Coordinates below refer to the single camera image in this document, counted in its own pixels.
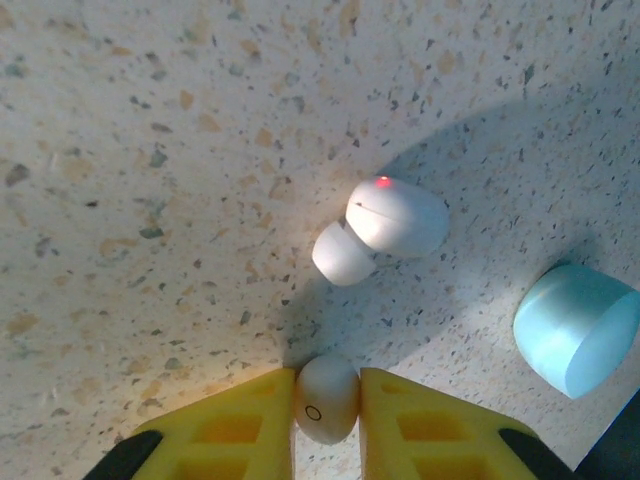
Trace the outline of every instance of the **white earbud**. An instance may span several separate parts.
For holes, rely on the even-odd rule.
[[[333,284],[347,286],[376,268],[373,252],[424,257],[449,231],[449,211],[436,195],[390,177],[360,183],[347,203],[347,224],[329,225],[313,248],[313,261]]]

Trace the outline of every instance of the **terrazzo surface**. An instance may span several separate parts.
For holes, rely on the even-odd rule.
[[[0,476],[78,479],[143,421],[326,351],[533,427],[575,466],[638,342],[570,401],[511,333],[561,259],[640,288],[634,0],[0,1]],[[331,288],[376,172],[442,196],[431,257]],[[297,478],[360,477],[297,436]]]

